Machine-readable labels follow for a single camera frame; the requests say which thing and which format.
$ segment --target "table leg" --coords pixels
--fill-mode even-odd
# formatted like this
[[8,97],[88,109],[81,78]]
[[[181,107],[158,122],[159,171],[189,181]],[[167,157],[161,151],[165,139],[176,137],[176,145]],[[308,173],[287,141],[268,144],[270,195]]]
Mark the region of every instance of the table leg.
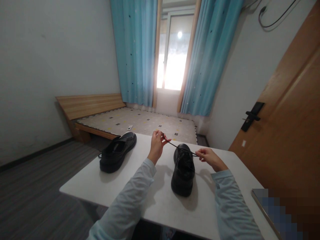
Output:
[[95,223],[96,221],[98,221],[100,219],[98,213],[97,213],[97,205],[89,203],[89,202],[85,202],[79,199],[80,204],[82,205],[82,207],[84,208],[84,210],[86,210],[88,216],[91,218],[91,220],[93,221],[93,223]]

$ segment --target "black leather shoe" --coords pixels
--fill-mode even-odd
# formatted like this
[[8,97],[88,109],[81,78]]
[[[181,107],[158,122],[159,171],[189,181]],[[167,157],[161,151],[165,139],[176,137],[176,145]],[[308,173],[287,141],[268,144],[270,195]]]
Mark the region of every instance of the black leather shoe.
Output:
[[136,142],[137,136],[132,132],[114,138],[101,153],[100,170],[106,173],[117,171],[126,154],[136,145]]
[[[190,148],[184,143],[181,143],[178,148],[190,151]],[[180,196],[188,197],[192,191],[194,178],[193,156],[191,153],[178,148],[173,155],[175,167],[171,179],[171,189]]]

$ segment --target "bed frame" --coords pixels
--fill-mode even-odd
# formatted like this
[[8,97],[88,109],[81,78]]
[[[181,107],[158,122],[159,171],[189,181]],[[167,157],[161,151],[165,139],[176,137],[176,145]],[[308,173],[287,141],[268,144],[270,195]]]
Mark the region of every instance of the bed frame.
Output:
[[72,120],[87,117],[93,114],[110,111],[125,107],[120,93],[99,94],[99,95],[80,95],[56,97],[64,115],[66,116],[72,136],[79,142],[90,141],[90,134],[93,133],[108,139],[114,139],[117,135],[100,131],[91,127],[74,123]]

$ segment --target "curtain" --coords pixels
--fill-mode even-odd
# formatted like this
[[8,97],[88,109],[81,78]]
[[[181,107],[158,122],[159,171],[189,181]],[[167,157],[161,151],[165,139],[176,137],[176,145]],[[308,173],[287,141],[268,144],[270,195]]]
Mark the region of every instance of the curtain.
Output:
[[181,112],[209,116],[243,0],[202,0]]
[[121,96],[152,106],[157,0],[111,0]]

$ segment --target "door lock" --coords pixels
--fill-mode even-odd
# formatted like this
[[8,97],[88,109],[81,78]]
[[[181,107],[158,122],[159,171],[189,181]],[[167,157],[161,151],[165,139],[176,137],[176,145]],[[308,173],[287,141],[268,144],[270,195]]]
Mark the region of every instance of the door lock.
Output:
[[256,104],[253,106],[252,110],[246,111],[246,114],[248,115],[247,119],[245,119],[245,122],[243,123],[241,129],[246,132],[248,131],[249,127],[253,123],[253,121],[260,121],[261,118],[259,118],[257,115],[260,112],[261,108],[263,107],[263,102],[256,102]]

